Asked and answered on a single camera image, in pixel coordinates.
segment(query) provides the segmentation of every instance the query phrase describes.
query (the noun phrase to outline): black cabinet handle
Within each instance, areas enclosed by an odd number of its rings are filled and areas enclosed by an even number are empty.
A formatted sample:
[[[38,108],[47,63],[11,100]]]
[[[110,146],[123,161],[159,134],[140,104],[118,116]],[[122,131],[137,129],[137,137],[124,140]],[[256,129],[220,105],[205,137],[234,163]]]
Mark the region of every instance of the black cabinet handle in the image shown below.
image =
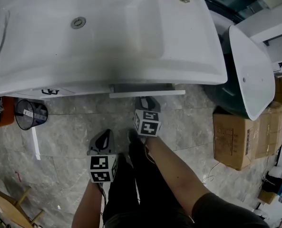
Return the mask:
[[[41,92],[45,95],[57,95],[59,90],[55,90],[54,89],[47,89],[48,92],[44,92],[44,90],[42,89]]]

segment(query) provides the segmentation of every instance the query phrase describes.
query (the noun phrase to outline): wooden chair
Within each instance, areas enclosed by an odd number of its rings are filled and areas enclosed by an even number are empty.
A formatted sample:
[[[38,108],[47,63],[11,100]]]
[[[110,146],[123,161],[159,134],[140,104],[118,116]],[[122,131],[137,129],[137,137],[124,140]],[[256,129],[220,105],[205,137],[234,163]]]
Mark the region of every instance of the wooden chair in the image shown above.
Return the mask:
[[[31,187],[28,187],[18,201],[0,191],[0,208],[3,215],[24,228],[33,228],[34,222],[44,212],[43,210],[41,210],[34,219],[30,220],[30,218],[22,210],[20,204],[25,199],[30,190]]]

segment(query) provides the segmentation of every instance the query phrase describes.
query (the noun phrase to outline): white sink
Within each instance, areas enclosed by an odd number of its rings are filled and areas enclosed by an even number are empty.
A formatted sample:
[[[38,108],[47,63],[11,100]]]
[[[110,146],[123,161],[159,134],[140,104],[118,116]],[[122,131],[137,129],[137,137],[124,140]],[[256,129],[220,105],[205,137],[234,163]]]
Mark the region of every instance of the white sink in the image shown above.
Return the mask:
[[[204,0],[0,1],[10,15],[0,50],[0,94],[74,82],[227,80]],[[75,18],[86,23],[72,28]]]

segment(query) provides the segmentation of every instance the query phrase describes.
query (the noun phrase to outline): shoe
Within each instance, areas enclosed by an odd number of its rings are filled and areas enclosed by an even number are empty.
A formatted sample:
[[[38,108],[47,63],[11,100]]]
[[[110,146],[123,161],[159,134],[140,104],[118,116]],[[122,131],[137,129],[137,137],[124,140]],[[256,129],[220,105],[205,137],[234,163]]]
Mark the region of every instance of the shoe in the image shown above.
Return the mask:
[[[139,135],[137,134],[137,131],[134,128],[129,129],[127,134],[128,141],[132,143],[133,141],[139,139]]]

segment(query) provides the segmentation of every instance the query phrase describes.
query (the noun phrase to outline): person's right arm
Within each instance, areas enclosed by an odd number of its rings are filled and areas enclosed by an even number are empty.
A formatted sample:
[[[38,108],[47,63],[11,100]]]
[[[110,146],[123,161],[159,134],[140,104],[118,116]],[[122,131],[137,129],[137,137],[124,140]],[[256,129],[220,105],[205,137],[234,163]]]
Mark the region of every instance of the person's right arm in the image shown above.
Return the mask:
[[[211,193],[159,137],[148,138],[146,145],[174,196],[199,227],[269,227],[249,210]]]

